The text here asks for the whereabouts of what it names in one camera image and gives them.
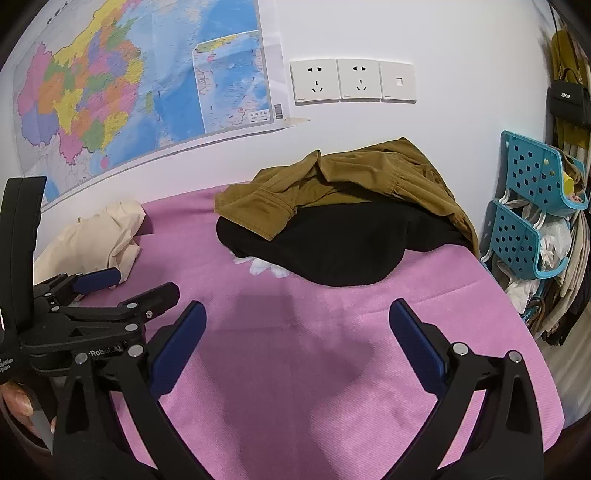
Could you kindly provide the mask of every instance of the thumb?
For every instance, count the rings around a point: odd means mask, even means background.
[[[14,382],[5,383],[0,387],[8,410],[14,415],[33,415],[33,405],[25,391]]]

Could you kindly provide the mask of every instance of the white flower print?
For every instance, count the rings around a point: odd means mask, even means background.
[[[266,261],[261,260],[260,258],[256,258],[256,257],[235,258],[234,263],[235,264],[242,264],[242,263],[250,262],[251,260],[252,260],[251,270],[250,270],[251,275],[260,275],[265,270],[267,270],[269,267],[271,267],[271,271],[273,272],[273,275],[275,275],[275,277],[277,277],[277,278],[285,278],[285,277],[288,277],[290,274],[289,270],[286,270],[285,268],[280,267],[279,265],[274,265],[272,263],[266,262]]]

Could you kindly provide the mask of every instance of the electrical socket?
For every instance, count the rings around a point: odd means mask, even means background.
[[[395,61],[379,63],[382,98],[404,103],[417,102],[417,79],[414,65]]]
[[[295,101],[340,100],[336,60],[300,60],[291,62]]]
[[[338,59],[341,98],[382,98],[379,79],[379,62],[376,60]]]

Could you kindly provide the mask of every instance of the teal storage basket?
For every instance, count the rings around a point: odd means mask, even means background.
[[[533,280],[559,275],[569,259],[563,258],[555,270],[540,271],[539,231],[498,200],[495,200],[495,205],[496,217],[491,234],[491,250],[505,262],[517,278]]]
[[[575,203],[564,194],[559,150],[512,132],[504,132],[504,135],[509,149],[507,189],[517,192],[542,211],[559,217],[566,217],[575,210],[585,210],[589,206],[587,196],[584,197],[584,203]],[[574,163],[584,174],[584,165],[579,160]]]

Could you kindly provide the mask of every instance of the map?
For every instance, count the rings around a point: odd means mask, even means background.
[[[92,16],[60,45],[81,5]],[[48,202],[165,147],[273,124],[271,105],[256,0],[69,0],[15,70],[21,167],[47,176]]]

